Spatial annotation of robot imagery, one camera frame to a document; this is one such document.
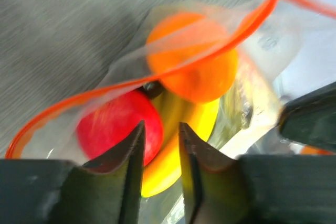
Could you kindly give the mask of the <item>clear zip bag orange seal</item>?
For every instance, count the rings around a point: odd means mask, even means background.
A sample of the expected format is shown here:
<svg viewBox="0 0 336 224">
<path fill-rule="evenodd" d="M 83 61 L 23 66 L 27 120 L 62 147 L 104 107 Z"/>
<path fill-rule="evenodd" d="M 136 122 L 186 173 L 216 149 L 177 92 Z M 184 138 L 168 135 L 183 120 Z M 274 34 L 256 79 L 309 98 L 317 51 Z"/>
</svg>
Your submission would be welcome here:
<svg viewBox="0 0 336 224">
<path fill-rule="evenodd" d="M 3 223 L 334 223 L 285 188 L 298 142 L 331 148 L 334 85 L 283 106 L 270 84 L 308 41 L 335 45 L 335 7 L 253 0 L 150 11 L 104 84 L 28 122 L 1 161 Z"/>
</svg>

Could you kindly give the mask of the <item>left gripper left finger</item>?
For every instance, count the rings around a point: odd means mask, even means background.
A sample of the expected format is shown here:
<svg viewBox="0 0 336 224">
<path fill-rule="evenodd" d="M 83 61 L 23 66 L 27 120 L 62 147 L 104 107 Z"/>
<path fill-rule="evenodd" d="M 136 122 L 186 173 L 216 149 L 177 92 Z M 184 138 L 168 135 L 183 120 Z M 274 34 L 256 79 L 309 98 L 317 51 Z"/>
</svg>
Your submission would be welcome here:
<svg viewBox="0 0 336 224">
<path fill-rule="evenodd" d="M 137 223 L 144 121 L 119 144 L 71 170 L 62 187 L 63 223 Z"/>
</svg>

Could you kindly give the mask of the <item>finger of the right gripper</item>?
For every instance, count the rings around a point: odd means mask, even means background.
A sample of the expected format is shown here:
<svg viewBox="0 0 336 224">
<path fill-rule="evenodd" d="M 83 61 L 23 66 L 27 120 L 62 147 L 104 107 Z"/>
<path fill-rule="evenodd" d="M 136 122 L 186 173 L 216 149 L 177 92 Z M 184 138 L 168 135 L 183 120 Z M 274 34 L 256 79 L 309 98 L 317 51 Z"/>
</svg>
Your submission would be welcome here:
<svg viewBox="0 0 336 224">
<path fill-rule="evenodd" d="M 335 82 L 286 103 L 278 131 L 283 138 L 335 153 Z"/>
</svg>

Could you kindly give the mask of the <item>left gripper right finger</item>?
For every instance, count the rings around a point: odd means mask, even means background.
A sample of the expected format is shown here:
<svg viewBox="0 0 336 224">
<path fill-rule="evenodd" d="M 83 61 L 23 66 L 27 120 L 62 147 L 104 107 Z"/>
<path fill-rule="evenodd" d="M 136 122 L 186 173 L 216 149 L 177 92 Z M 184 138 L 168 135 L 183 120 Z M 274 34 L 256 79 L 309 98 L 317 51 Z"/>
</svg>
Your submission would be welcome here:
<svg viewBox="0 0 336 224">
<path fill-rule="evenodd" d="M 186 223 L 249 223 L 249 197 L 238 161 L 179 124 Z"/>
</svg>

